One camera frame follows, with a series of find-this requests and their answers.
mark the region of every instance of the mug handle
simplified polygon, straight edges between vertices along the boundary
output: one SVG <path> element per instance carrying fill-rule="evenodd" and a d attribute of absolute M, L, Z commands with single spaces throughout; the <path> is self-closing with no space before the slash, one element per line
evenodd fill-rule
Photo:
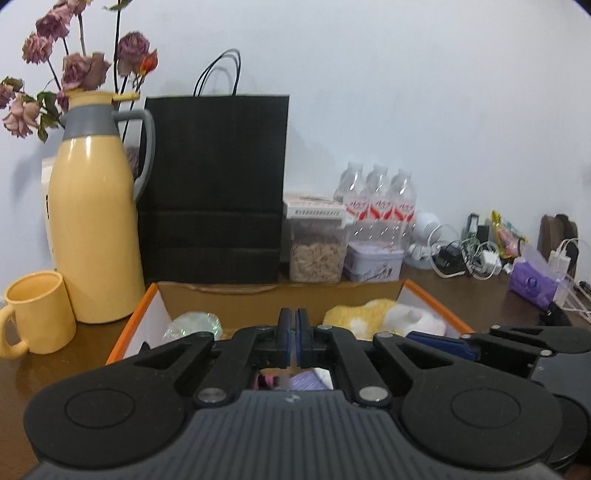
<path fill-rule="evenodd" d="M 24 340 L 21 340 L 16 345 L 9 345 L 6 340 L 6 324 L 14 318 L 14 307 L 6 305 L 0 310 L 0 356 L 2 358 L 18 358 L 29 351 L 29 346 Z"/>

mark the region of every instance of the bottle label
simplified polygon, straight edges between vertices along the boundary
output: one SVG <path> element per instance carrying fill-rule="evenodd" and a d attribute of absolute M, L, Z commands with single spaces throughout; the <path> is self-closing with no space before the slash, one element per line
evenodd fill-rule
<path fill-rule="evenodd" d="M 389 220 L 392 215 L 392 200 L 374 200 L 369 206 L 369 218 L 372 220 Z"/>
<path fill-rule="evenodd" d="M 411 222 L 414 218 L 414 205 L 412 203 L 397 203 L 392 210 L 392 219 L 400 222 Z"/>
<path fill-rule="evenodd" d="M 365 220 L 368 214 L 369 202 L 359 195 L 344 195 L 343 204 L 347 212 L 356 220 Z"/>

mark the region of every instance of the snack bag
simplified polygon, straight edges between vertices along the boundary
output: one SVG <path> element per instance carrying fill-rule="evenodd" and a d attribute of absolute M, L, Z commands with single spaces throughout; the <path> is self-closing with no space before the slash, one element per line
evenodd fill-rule
<path fill-rule="evenodd" d="M 527 237 L 522 235 L 511 222 L 503 220 L 501 214 L 495 210 L 491 212 L 491 221 L 501 258 L 518 257 L 519 241 L 527 242 Z"/>

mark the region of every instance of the yellow mug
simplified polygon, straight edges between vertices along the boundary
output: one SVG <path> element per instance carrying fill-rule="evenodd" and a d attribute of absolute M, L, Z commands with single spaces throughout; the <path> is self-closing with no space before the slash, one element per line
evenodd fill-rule
<path fill-rule="evenodd" d="M 0 357 L 17 358 L 27 352 L 57 352 L 74 338 L 76 321 L 64 278 L 58 272 L 40 271 L 19 278 L 4 293 L 7 305 L 0 310 Z M 21 341 L 9 345 L 5 327 L 13 320 Z"/>

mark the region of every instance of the dried flower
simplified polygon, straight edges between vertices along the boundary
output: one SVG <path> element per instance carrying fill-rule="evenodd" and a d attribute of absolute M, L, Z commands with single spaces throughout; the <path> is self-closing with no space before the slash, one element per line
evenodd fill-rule
<path fill-rule="evenodd" d="M 45 63 L 53 51 L 53 39 L 31 33 L 22 46 L 22 59 L 27 63 Z"/>
<path fill-rule="evenodd" d="M 0 83 L 0 110 L 6 108 L 15 97 L 14 89 L 11 85 Z"/>
<path fill-rule="evenodd" d="M 67 1 L 70 10 L 74 15 L 80 15 L 85 8 L 92 3 L 92 0 L 62 0 Z"/>
<path fill-rule="evenodd" d="M 89 57 L 83 57 L 78 52 L 65 57 L 61 87 L 64 90 L 72 90 L 82 86 L 84 78 L 90 71 L 91 62 L 92 60 Z"/>
<path fill-rule="evenodd" d="M 105 54 L 94 52 L 90 58 L 90 70 L 82 81 L 85 90 L 96 90 L 107 79 L 107 70 L 111 64 L 105 61 Z"/>
<path fill-rule="evenodd" d="M 16 137 L 25 138 L 33 133 L 29 127 L 39 128 L 36 121 L 39 111 L 37 102 L 24 102 L 19 93 L 10 106 L 9 114 L 2 119 L 4 128 Z"/>
<path fill-rule="evenodd" d="M 58 40 L 59 38 L 66 38 L 70 31 L 68 26 L 72 20 L 73 12 L 70 7 L 63 3 L 54 6 L 45 17 L 37 20 L 37 33 L 42 37 L 52 38 Z"/>
<path fill-rule="evenodd" d="M 150 55 L 143 59 L 139 66 L 138 75 L 145 77 L 150 72 L 153 72 L 158 66 L 158 50 L 154 50 Z"/>
<path fill-rule="evenodd" d="M 101 52 L 94 52 L 92 57 L 83 57 L 79 53 L 68 55 L 64 58 L 61 86 L 64 90 L 78 87 L 95 90 L 105 82 L 110 66 Z"/>
<path fill-rule="evenodd" d="M 119 75 L 127 77 L 138 73 L 139 66 L 150 50 L 150 42 L 141 32 L 129 32 L 117 45 L 117 69 Z"/>
<path fill-rule="evenodd" d="M 63 112 L 67 112 L 70 109 L 70 99 L 64 90 L 57 92 L 56 101 Z"/>

